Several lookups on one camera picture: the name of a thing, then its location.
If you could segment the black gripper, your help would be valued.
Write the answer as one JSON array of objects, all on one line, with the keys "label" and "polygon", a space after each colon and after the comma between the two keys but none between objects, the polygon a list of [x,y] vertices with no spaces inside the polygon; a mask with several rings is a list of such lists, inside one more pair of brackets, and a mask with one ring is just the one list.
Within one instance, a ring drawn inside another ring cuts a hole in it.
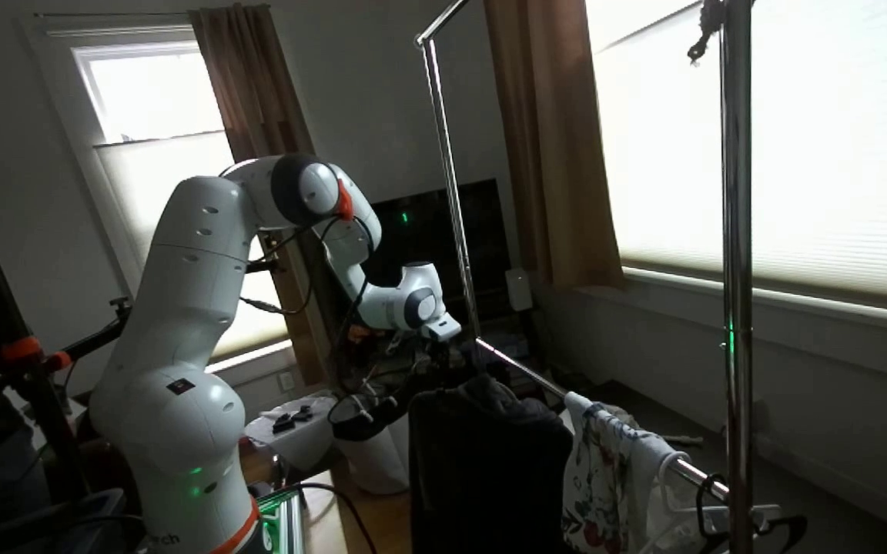
[{"label": "black gripper", "polygon": [[335,402],[327,413],[335,441],[369,441],[399,422],[431,378],[431,356],[392,356],[374,366],[335,366]]}]

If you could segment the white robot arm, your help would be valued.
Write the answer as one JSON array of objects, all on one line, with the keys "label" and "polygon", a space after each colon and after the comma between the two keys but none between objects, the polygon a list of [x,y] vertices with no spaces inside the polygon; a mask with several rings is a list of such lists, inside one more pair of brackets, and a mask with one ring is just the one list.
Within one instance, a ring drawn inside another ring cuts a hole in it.
[{"label": "white robot arm", "polygon": [[433,266],[411,261],[392,285],[368,278],[382,221],[342,166],[269,153],[179,181],[91,398],[95,430],[134,472],[149,554],[240,554],[259,525],[259,503],[240,472],[246,410],[206,363],[234,322],[250,242],[263,232],[314,233],[368,326],[431,342],[462,331]]}]

